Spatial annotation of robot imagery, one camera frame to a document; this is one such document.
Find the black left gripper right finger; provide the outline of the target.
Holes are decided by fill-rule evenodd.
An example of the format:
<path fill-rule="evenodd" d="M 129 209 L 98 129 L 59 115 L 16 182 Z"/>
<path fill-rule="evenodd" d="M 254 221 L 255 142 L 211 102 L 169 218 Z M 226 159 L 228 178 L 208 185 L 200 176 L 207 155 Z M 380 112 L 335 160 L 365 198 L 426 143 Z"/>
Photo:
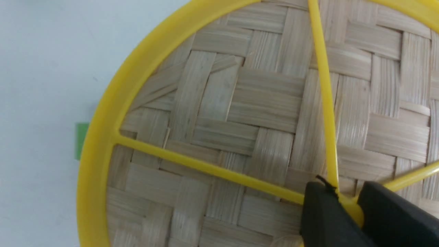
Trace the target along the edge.
<path fill-rule="evenodd" d="M 437 247 L 439 221 L 396 193 L 367 181 L 358 204 L 364 213 L 363 232 L 378 247 Z"/>

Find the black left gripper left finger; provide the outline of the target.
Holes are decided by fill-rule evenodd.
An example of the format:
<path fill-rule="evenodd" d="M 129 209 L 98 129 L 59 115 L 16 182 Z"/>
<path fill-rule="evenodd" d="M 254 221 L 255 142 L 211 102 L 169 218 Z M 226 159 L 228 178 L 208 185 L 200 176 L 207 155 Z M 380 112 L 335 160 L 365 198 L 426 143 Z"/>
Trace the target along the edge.
<path fill-rule="evenodd" d="M 305 247 L 375 247 L 339 202 L 336 187 L 317 175 L 306 184 L 300 231 Z"/>

